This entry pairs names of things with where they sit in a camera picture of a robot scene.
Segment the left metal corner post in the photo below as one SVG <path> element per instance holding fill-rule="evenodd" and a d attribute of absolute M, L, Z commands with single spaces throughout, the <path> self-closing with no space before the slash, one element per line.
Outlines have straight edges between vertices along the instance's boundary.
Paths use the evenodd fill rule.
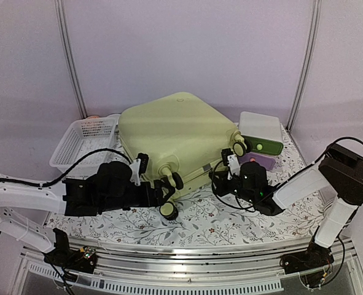
<path fill-rule="evenodd" d="M 71 80 L 72 91 L 78 108 L 80 118 L 86 118 L 88 116 L 87 108 L 82 94 L 82 89 L 77 74 L 77 69 L 73 57 L 71 40 L 69 37 L 68 24 L 66 18 L 66 10 L 64 1 L 54 0 L 55 12 L 57 17 L 58 29 L 60 33 L 61 45 L 66 60 L 66 66 Z"/>

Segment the green drawer with knob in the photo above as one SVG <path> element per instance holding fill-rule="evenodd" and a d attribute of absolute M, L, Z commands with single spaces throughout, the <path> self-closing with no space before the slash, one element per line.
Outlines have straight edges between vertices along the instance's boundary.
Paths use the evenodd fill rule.
<path fill-rule="evenodd" d="M 281 141 L 272 141 L 245 135 L 243 135 L 243 138 L 248 152 L 271 156 L 277 156 L 282 153 L 283 143 Z"/>

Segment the light green hard-shell suitcase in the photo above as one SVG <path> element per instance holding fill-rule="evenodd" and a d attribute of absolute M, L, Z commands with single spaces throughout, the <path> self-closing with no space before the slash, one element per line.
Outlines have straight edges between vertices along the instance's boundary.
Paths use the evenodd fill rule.
<path fill-rule="evenodd" d="M 171 196 L 160 214 L 174 220 L 174 200 L 210 183 L 209 172 L 222 159 L 222 150 L 245 155 L 249 148 L 237 126 L 199 97 L 178 92 L 133 106 L 118 120 L 119 139 L 126 154 L 147 154 L 143 178 L 164 180 Z"/>

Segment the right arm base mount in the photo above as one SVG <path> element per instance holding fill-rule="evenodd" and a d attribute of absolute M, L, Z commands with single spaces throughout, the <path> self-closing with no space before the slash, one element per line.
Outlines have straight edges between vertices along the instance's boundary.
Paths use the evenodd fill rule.
<path fill-rule="evenodd" d="M 285 274 L 299 273 L 302 284 L 309 289 L 320 288 L 330 272 L 334 257 L 330 248 L 309 242 L 307 249 L 280 257 L 279 265 Z"/>

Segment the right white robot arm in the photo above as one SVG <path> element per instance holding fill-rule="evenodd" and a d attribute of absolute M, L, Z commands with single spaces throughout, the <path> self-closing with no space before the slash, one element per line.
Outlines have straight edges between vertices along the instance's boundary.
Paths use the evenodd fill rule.
<path fill-rule="evenodd" d="M 304 265 L 315 268 L 363 205 L 363 156 L 344 147 L 343 141 L 363 146 L 358 138 L 340 137 L 316 160 L 274 186 L 269 185 L 263 166 L 256 162 L 240 164 L 235 155 L 224 152 L 220 161 L 223 170 L 214 167 L 209 172 L 212 192 L 218 200 L 226 195 L 245 200 L 249 206 L 238 209 L 265 216 L 279 215 L 315 192 L 330 192 L 331 205 L 302 255 Z"/>

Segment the floral patterned tablecloth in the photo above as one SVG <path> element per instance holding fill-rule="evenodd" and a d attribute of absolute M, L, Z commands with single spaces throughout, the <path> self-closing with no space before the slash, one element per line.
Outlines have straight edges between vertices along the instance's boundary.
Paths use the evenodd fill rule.
<path fill-rule="evenodd" d="M 96 217 L 64 217 L 51 213 L 45 226 L 72 237 L 103 243 L 175 247 L 271 243 L 311 237 L 329 211 L 330 201 L 315 192 L 277 216 L 236 210 L 232 195 L 218 201 L 211 186 L 201 187 L 174 202 L 179 215 L 163 218 L 157 208 L 109 211 Z"/>

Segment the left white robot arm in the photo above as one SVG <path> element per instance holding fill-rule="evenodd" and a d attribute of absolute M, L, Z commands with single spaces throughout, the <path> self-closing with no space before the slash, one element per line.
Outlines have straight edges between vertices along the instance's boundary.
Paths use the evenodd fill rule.
<path fill-rule="evenodd" d="M 165 205 L 184 183 L 169 169 L 161 172 L 161 177 L 152 183 L 141 181 L 148 163 L 148 155 L 140 153 L 130 163 L 102 163 L 87 179 L 67 178 L 62 174 L 45 183 L 0 175 L 0 209 L 25 208 L 81 217 Z M 72 266 L 76 261 L 74 250 L 69 248 L 68 236 L 62 230 L 46 231 L 26 217 L 0 210 L 0 232 L 52 255 L 63 267 Z"/>

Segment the purple drawer with pink knob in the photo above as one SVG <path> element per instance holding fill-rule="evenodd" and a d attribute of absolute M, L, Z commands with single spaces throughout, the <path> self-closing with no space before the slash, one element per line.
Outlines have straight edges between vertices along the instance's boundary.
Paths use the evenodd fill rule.
<path fill-rule="evenodd" d="M 238 161 L 240 164 L 246 162 L 256 162 L 266 170 L 270 171 L 275 166 L 276 158 L 265 154 L 249 152 L 242 157 L 238 157 Z"/>

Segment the metal corner post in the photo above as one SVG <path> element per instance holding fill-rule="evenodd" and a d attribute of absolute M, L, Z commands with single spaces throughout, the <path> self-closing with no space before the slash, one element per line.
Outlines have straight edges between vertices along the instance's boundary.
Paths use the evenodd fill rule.
<path fill-rule="evenodd" d="M 308 31 L 308 36 L 306 39 L 306 48 L 304 53 L 304 58 L 302 62 L 302 68 L 299 75 L 299 81 L 297 84 L 297 88 L 295 91 L 295 97 L 292 103 L 292 107 L 289 113 L 289 117 L 286 123 L 286 130 L 291 133 L 297 118 L 297 114 L 299 112 L 299 108 L 302 102 L 303 93 L 305 90 L 306 82 L 308 80 L 308 74 L 311 66 L 311 62 L 313 59 L 314 47 L 316 43 L 316 38 L 319 30 L 319 21 L 321 14 L 321 0 L 315 0 L 312 2 L 312 12 L 311 12 L 311 21 L 310 27 Z"/>
<path fill-rule="evenodd" d="M 88 116 L 87 108 L 82 94 L 82 89 L 77 74 L 77 69 L 73 57 L 71 40 L 69 37 L 68 24 L 66 18 L 66 10 L 64 1 L 54 0 L 55 12 L 57 17 L 58 29 L 60 33 L 61 45 L 66 60 L 66 66 L 71 80 L 72 91 L 78 108 L 80 118 L 86 118 Z"/>

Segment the right metal corner post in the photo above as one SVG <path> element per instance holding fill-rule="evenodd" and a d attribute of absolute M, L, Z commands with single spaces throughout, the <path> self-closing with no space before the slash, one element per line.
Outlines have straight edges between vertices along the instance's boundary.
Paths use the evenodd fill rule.
<path fill-rule="evenodd" d="M 308 36 L 306 39 L 306 48 L 304 53 L 304 58 L 302 62 L 302 68 L 299 75 L 299 81 L 297 84 L 297 88 L 295 91 L 295 97 L 292 103 L 292 107 L 289 113 L 289 117 L 286 123 L 286 130 L 291 133 L 297 118 L 297 114 L 299 112 L 299 108 L 302 102 L 303 93 L 305 90 L 306 82 L 308 80 L 308 74 L 311 66 L 311 62 L 313 59 L 314 47 L 316 43 L 316 38 L 319 30 L 319 21 L 321 14 L 321 0 L 315 0 L 312 2 L 312 12 L 311 12 L 311 21 L 310 27 L 308 31 Z"/>

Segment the white plastic mesh basket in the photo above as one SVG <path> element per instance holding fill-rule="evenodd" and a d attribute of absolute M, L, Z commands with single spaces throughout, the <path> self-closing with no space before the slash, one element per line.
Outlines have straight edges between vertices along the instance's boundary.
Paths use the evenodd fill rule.
<path fill-rule="evenodd" d="M 114 148 L 118 118 L 99 117 L 73 122 L 58 143 L 49 165 L 64 173 L 70 166 L 89 152 L 102 148 Z M 97 152 L 88 156 L 72 169 L 69 176 L 86 177 L 95 174 L 100 164 L 107 161 L 111 153 Z"/>

